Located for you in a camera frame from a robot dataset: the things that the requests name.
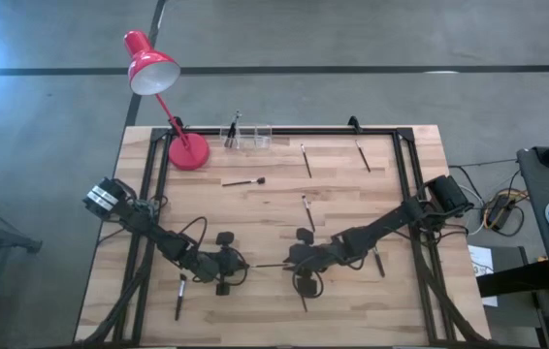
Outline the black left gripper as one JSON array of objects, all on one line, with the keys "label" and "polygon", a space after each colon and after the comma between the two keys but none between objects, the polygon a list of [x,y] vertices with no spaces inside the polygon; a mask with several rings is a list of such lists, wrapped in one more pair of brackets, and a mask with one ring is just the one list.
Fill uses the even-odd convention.
[{"label": "black left gripper", "polygon": [[251,269],[244,256],[232,246],[235,235],[232,232],[222,232],[216,237],[215,244],[220,247],[218,252],[203,252],[198,254],[198,269],[196,281],[209,283],[216,281],[215,294],[229,296],[231,288],[242,285]]}]

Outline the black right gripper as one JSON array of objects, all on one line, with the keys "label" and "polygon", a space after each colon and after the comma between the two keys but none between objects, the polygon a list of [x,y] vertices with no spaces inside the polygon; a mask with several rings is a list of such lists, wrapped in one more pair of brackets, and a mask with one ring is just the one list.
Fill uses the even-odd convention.
[{"label": "black right gripper", "polygon": [[321,272],[332,264],[333,245],[330,242],[314,245],[314,232],[306,228],[299,228],[296,238],[302,242],[300,262],[288,257],[283,261],[287,265],[283,269],[296,272],[296,291],[302,297],[320,297],[324,292]]}]

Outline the fluffy-head black makeup brush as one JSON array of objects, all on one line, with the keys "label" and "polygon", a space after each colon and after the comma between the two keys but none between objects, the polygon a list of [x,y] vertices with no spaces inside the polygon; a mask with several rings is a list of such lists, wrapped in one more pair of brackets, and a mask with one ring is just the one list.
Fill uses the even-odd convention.
[{"label": "fluffy-head black makeup brush", "polygon": [[372,249],[372,252],[373,252],[373,255],[374,255],[374,258],[375,258],[375,262],[376,262],[380,277],[384,278],[386,276],[386,273],[385,273],[385,269],[383,267],[382,260],[380,258],[380,255],[379,255],[379,252],[378,252],[378,249],[377,249],[376,246]]}]

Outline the black comb-head makeup brush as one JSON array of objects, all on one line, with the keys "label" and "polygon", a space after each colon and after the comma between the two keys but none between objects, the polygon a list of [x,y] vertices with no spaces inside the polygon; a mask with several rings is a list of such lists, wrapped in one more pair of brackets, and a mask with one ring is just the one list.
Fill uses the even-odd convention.
[{"label": "black comb-head makeup brush", "polygon": [[250,180],[243,180],[243,181],[236,181],[236,182],[229,182],[229,183],[223,183],[221,184],[222,187],[231,187],[231,186],[238,186],[238,185],[248,185],[248,184],[264,184],[266,182],[266,179],[262,177],[258,177],[255,179]]}]

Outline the silver-ferrule black makeup brush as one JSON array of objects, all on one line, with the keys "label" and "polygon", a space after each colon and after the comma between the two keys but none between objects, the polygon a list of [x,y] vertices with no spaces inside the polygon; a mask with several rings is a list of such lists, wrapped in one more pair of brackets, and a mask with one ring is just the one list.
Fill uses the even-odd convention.
[{"label": "silver-ferrule black makeup brush", "polygon": [[241,116],[242,116],[241,112],[236,111],[236,113],[234,115],[234,118],[232,119],[232,122],[230,124],[229,130],[227,132],[226,138],[225,138],[224,146],[226,148],[232,148],[233,147],[233,143],[234,143],[236,132],[237,132],[238,121],[239,121]]}]

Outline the thick black makeup brush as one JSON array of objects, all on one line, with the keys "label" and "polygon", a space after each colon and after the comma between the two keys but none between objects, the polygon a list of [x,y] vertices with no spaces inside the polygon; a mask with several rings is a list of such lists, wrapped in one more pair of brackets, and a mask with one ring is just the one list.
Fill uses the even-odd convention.
[{"label": "thick black makeup brush", "polygon": [[181,313],[182,303],[183,303],[183,299],[184,299],[184,292],[185,292],[186,282],[187,282],[187,276],[185,274],[181,273],[180,276],[179,276],[178,297],[177,297],[176,308],[175,308],[175,316],[174,316],[175,321],[178,321],[179,318],[180,318],[180,313]]}]

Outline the red desk lamp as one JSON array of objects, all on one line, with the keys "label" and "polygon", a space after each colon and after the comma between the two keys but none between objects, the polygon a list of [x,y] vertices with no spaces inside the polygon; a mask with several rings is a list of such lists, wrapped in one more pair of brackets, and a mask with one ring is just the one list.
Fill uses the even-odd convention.
[{"label": "red desk lamp", "polygon": [[[161,93],[174,85],[180,76],[180,66],[170,55],[153,48],[142,31],[128,31],[123,43],[130,56],[127,75],[130,89],[141,96],[154,96],[168,119],[173,116]],[[169,161],[179,170],[193,171],[203,167],[210,157],[206,139],[195,133],[176,131],[169,145]]]}]

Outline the clear acrylic organizer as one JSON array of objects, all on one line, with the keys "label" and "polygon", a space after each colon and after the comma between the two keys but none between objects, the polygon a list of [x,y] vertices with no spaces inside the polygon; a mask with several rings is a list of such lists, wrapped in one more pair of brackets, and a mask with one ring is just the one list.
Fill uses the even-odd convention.
[{"label": "clear acrylic organizer", "polygon": [[231,126],[221,127],[219,138],[226,148],[256,150],[269,148],[272,143],[270,125],[240,125],[231,130]]}]

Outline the white paper sheet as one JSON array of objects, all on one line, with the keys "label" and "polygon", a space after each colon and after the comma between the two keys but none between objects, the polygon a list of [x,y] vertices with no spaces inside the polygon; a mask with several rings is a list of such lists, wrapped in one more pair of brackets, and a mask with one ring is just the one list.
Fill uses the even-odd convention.
[{"label": "white paper sheet", "polygon": [[[474,274],[476,276],[484,276],[487,274],[492,274],[494,272],[492,250],[490,248],[469,245],[468,251],[471,258]],[[485,297],[482,299],[482,302],[485,306],[499,306],[497,296]]]}]

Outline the black beam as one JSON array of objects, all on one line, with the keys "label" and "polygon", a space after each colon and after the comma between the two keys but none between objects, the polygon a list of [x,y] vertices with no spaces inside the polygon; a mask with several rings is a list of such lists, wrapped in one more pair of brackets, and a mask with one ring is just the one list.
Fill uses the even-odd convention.
[{"label": "black beam", "polygon": [[476,277],[482,298],[549,290],[549,262],[537,262],[519,268],[495,271]]}]

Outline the black aluminium table frame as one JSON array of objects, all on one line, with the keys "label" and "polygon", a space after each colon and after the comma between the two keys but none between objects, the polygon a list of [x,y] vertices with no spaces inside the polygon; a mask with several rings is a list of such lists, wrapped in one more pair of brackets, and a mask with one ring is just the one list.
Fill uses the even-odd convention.
[{"label": "black aluminium table frame", "polygon": [[[307,196],[315,239],[325,242],[346,228],[371,223],[397,207],[425,180],[447,173],[436,126],[274,127],[269,148],[229,149],[219,129],[205,132],[210,159],[194,172],[166,163],[167,132],[131,127],[124,133],[114,174],[145,199],[163,197],[160,223],[201,239],[215,249],[218,233],[235,235],[235,247],[251,265],[281,264],[300,227],[310,228],[302,195]],[[371,173],[355,144],[358,140]],[[312,178],[300,148],[305,145]],[[264,184],[221,184],[264,177]],[[417,279],[416,257],[444,277],[449,297],[471,326],[489,335],[465,236],[448,227],[433,248],[415,246],[403,234],[378,243],[386,276],[374,255],[361,270],[334,266],[323,276],[325,291],[307,300],[282,268],[250,269],[229,296],[210,284],[189,283],[180,318],[174,320],[180,270],[149,243],[115,224],[102,227],[75,338],[95,331],[141,260],[151,262],[143,289],[130,301],[127,316],[105,340],[113,346],[391,346],[424,345],[454,338],[448,317]]]}]

